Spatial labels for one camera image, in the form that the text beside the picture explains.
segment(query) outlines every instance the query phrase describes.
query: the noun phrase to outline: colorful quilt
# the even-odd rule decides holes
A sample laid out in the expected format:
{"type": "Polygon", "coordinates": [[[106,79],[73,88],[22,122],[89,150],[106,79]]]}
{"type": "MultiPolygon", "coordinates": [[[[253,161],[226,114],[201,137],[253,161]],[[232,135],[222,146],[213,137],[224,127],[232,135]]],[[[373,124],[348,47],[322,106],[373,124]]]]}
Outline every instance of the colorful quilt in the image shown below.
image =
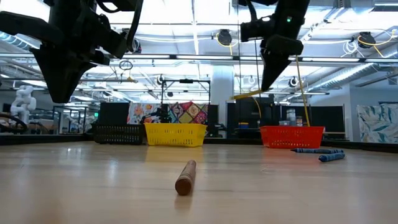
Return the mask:
{"type": "MultiPolygon", "coordinates": [[[[139,124],[141,119],[160,108],[160,103],[130,103],[128,124],[139,124]]],[[[208,105],[199,105],[194,102],[169,104],[169,116],[172,123],[204,124],[207,120],[208,105]]],[[[156,116],[146,118],[145,123],[159,123],[156,116]]]]}
{"type": "Polygon", "coordinates": [[[398,104],[358,106],[362,142],[398,143],[398,104]]]}
{"type": "MultiPolygon", "coordinates": [[[[160,108],[160,103],[130,103],[127,124],[139,124],[144,116],[156,112],[158,108],[160,108]]],[[[146,118],[145,123],[151,123],[154,119],[156,116],[146,118]]]]}
{"type": "Polygon", "coordinates": [[[169,116],[172,123],[204,124],[207,120],[208,105],[196,103],[175,103],[169,105],[169,116]]]}

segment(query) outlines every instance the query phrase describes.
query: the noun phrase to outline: wooden stick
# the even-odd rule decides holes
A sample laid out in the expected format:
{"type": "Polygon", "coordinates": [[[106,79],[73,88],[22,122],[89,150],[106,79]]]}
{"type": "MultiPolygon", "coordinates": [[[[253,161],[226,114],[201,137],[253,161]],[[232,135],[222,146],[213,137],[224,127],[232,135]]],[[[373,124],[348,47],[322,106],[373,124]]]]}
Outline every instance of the wooden stick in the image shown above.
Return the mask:
{"type": "Polygon", "coordinates": [[[181,172],[180,177],[178,177],[175,182],[175,190],[181,196],[188,195],[193,187],[196,176],[197,162],[194,160],[188,161],[184,170],[181,172]]]}

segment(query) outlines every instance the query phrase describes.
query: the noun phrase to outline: yellow basket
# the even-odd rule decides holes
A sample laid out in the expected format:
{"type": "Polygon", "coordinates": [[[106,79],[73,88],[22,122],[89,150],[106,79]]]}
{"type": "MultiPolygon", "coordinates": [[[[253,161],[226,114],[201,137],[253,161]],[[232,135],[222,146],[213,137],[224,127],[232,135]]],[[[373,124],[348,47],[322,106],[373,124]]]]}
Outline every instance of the yellow basket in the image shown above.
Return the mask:
{"type": "Polygon", "coordinates": [[[202,146],[206,127],[203,124],[145,124],[150,146],[202,146]]]}

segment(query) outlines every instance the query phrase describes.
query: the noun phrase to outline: black robotic arm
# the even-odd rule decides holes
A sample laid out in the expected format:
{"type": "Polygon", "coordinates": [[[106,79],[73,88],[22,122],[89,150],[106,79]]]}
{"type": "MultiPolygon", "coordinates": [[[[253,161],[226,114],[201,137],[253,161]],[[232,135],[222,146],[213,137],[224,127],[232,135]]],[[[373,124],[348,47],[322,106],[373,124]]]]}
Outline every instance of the black robotic arm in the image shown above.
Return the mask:
{"type": "Polygon", "coordinates": [[[81,76],[96,64],[109,65],[109,55],[122,58],[133,50],[134,35],[143,0],[44,0],[50,6],[49,22],[36,17],[0,12],[0,30],[24,34],[42,41],[31,49],[43,73],[52,100],[67,103],[81,76]],[[127,36],[111,29],[108,18],[97,15],[97,4],[111,2],[119,11],[135,11],[127,36]]]}
{"type": "MultiPolygon", "coordinates": [[[[253,0],[271,5],[278,0],[253,0]]],[[[262,90],[266,91],[290,64],[290,55],[303,50],[297,40],[310,0],[279,0],[268,21],[257,19],[250,0],[239,0],[248,6],[251,21],[241,24],[241,41],[262,39],[264,61],[262,90]]],[[[51,7],[49,23],[35,17],[0,12],[0,30],[11,35],[24,34],[42,41],[40,49],[31,49],[43,73],[52,100],[67,103],[81,76],[96,64],[109,65],[111,57],[122,58],[127,49],[134,52],[136,33],[143,0],[44,0],[51,7]],[[104,3],[117,9],[110,10],[104,3]],[[129,33],[118,34],[111,29],[105,15],[97,15],[96,7],[108,13],[134,11],[129,33]]]]}
{"type": "Polygon", "coordinates": [[[261,57],[264,61],[262,73],[262,91],[267,91],[278,76],[291,63],[289,56],[300,55],[303,44],[297,40],[300,28],[305,22],[310,0],[253,0],[254,2],[271,5],[278,2],[275,13],[268,21],[257,19],[256,10],[251,0],[239,0],[248,6],[251,21],[241,24],[241,41],[247,42],[262,39],[261,57]]]}

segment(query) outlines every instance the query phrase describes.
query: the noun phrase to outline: white robot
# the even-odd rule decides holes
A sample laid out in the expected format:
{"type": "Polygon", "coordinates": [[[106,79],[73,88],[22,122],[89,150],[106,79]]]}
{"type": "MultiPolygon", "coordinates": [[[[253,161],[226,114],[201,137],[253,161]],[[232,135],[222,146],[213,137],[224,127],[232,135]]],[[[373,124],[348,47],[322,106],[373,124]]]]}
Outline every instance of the white robot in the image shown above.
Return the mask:
{"type": "Polygon", "coordinates": [[[87,116],[85,127],[83,127],[83,122],[84,122],[83,118],[80,118],[80,123],[78,123],[78,120],[72,118],[70,115],[67,116],[67,119],[71,122],[71,124],[77,126],[80,130],[83,130],[83,132],[89,130],[91,128],[92,122],[96,120],[94,116],[87,116]]]}
{"type": "Polygon", "coordinates": [[[17,97],[11,105],[11,115],[29,124],[30,112],[36,109],[36,99],[32,97],[32,86],[20,86],[17,97]]]}

